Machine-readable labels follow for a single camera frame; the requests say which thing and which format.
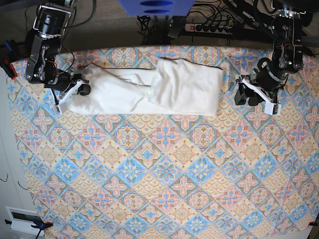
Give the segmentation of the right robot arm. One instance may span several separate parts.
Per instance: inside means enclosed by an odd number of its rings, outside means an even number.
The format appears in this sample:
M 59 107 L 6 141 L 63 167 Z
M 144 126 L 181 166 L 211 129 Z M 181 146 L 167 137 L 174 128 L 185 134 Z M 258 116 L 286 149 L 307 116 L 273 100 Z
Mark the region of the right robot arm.
M 31 84 L 41 84 L 51 91 L 55 111 L 67 111 L 67 101 L 73 95 L 90 94 L 89 82 L 71 69 L 59 69 L 55 57 L 63 49 L 62 38 L 74 27 L 76 3 L 73 0 L 49 0 L 40 4 L 33 23 L 33 42 L 27 61 L 25 78 Z

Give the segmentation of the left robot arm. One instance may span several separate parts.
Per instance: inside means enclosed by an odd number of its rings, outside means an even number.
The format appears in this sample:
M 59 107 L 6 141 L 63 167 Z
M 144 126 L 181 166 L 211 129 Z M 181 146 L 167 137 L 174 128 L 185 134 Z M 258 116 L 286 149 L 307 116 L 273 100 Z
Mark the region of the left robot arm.
M 318 11 L 319 5 L 313 0 L 273 0 L 272 10 L 264 15 L 258 10 L 258 3 L 237 0 L 234 11 L 273 40 L 273 54 L 271 58 L 261 58 L 251 74 L 240 75 L 234 102 L 237 106 L 264 103 L 264 113 L 280 115 L 279 97 L 288 78 L 303 67 L 301 16 Z

